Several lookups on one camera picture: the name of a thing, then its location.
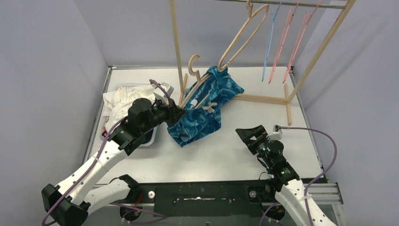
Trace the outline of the dark teal patterned shorts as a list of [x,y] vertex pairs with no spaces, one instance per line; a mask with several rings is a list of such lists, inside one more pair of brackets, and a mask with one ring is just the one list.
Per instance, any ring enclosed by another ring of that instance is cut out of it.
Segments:
[[188,99],[184,106],[186,114],[173,126],[169,135],[180,147],[184,147],[222,126],[221,108],[244,89],[228,73],[228,68],[218,71],[216,66],[206,71],[209,78]]

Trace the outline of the white drawstring shorts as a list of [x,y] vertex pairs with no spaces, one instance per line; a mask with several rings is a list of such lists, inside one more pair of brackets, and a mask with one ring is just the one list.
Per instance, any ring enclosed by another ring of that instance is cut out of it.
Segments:
[[153,103],[155,95],[153,91],[155,88],[152,85],[145,86],[121,86],[116,91],[111,91],[103,94],[103,101],[105,105],[104,117],[108,118],[104,128],[109,131],[119,120],[128,115],[128,109],[132,103],[139,98],[147,98]]

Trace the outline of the light blue hanger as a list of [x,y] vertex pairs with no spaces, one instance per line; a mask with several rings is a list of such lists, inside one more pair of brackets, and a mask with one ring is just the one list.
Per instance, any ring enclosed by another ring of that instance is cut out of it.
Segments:
[[277,14],[279,12],[279,9],[282,5],[282,1],[279,2],[278,6],[276,8],[272,9],[271,12],[271,25],[268,31],[268,38],[267,38],[267,47],[265,49],[265,56],[264,56],[264,62],[263,62],[263,71],[262,71],[262,82],[264,82],[265,75],[266,75],[266,67],[267,67],[267,62],[269,59],[270,55],[270,50],[271,50],[271,44],[272,44],[272,37],[273,37],[273,32],[274,32],[274,26],[275,26],[275,21]]

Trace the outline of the pink hanger of floral shorts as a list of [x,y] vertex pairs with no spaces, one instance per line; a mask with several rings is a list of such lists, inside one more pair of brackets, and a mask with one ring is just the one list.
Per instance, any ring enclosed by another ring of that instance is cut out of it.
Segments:
[[288,34],[288,31],[289,31],[290,25],[292,23],[292,20],[293,20],[293,16],[296,13],[296,10],[297,10],[297,8],[299,6],[299,3],[300,3],[300,0],[298,0],[296,2],[295,7],[291,6],[289,11],[288,11],[288,14],[287,14],[287,17],[286,17],[286,21],[285,21],[285,24],[284,24],[284,28],[283,28],[283,31],[282,31],[282,35],[281,35],[281,38],[280,38],[280,41],[279,41],[279,48],[278,48],[278,50],[276,52],[276,56],[275,56],[275,59],[274,59],[273,65],[272,65],[271,74],[269,76],[269,80],[268,80],[269,84],[272,82],[272,79],[274,77],[275,70],[276,70],[276,67],[277,67],[277,63],[278,63],[280,55],[282,53],[287,34]]

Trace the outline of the pink plastic hanger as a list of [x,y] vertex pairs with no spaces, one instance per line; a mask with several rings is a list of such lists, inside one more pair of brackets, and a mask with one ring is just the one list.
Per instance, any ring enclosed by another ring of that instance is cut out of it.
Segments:
[[288,62],[287,70],[285,72],[285,75],[284,75],[284,78],[283,78],[283,81],[282,81],[283,84],[286,82],[286,80],[287,80],[287,78],[289,76],[290,68],[292,66],[292,63],[293,63],[296,55],[297,55],[297,52],[298,52],[299,47],[301,45],[303,36],[304,36],[304,34],[306,32],[306,29],[308,27],[308,24],[309,24],[310,20],[312,19],[314,13],[316,12],[316,10],[321,5],[321,3],[322,3],[322,0],[319,0],[317,5],[316,5],[316,7],[315,7],[315,9],[313,10],[313,12],[310,14],[309,11],[306,11],[306,13],[305,13],[305,15],[303,17],[303,20],[302,20],[302,23],[301,23],[301,27],[300,27],[300,30],[298,32],[297,38],[296,38],[295,47],[294,47],[294,49],[293,49],[293,51],[291,53],[291,57],[290,57],[290,60]]

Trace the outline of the wooden hanger front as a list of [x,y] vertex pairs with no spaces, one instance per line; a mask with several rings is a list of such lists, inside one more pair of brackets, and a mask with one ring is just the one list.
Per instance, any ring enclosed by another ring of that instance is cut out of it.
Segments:
[[[269,14],[270,5],[262,4],[258,8],[254,8],[254,4],[251,0],[246,0],[246,10],[247,10],[247,18],[245,22],[241,25],[240,29],[237,31],[230,44],[225,49],[224,53],[219,58],[217,69],[219,72],[224,71],[243,51],[243,49],[249,44],[249,42],[254,38],[254,36],[258,33],[260,28],[263,26],[266,18]],[[248,28],[251,26],[252,22],[256,19],[258,23],[252,29],[249,34],[245,34]]]

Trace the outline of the navy blue shorts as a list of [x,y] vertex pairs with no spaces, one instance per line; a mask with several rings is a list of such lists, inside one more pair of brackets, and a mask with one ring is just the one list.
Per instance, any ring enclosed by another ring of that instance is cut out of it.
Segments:
[[156,133],[156,129],[157,128],[154,128],[154,129],[150,130],[149,132],[147,132],[145,134],[145,140],[142,143],[142,145],[148,146],[148,145],[151,145],[153,143],[154,136],[155,136],[155,133]]

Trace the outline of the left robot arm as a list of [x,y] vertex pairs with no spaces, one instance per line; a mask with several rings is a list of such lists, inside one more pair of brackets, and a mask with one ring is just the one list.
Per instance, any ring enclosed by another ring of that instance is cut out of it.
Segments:
[[139,196],[138,182],[129,175],[113,179],[94,188],[97,182],[120,161],[127,158],[144,141],[150,130],[162,123],[175,125],[186,110],[170,99],[152,103],[147,98],[136,99],[127,117],[119,120],[107,132],[100,149],[68,178],[57,185],[48,184],[42,191],[46,215],[60,226],[80,226],[96,210],[115,201],[133,201]]

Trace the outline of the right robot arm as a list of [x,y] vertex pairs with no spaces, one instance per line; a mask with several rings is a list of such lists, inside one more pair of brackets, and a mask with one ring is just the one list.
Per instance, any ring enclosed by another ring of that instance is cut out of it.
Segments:
[[305,186],[283,155],[281,137],[284,129],[287,127],[275,125],[273,132],[268,134],[259,125],[235,131],[252,155],[266,168],[266,172],[273,177],[273,183],[265,187],[267,199],[281,204],[298,226],[333,226],[334,222],[320,209],[308,190],[331,169],[334,161]]

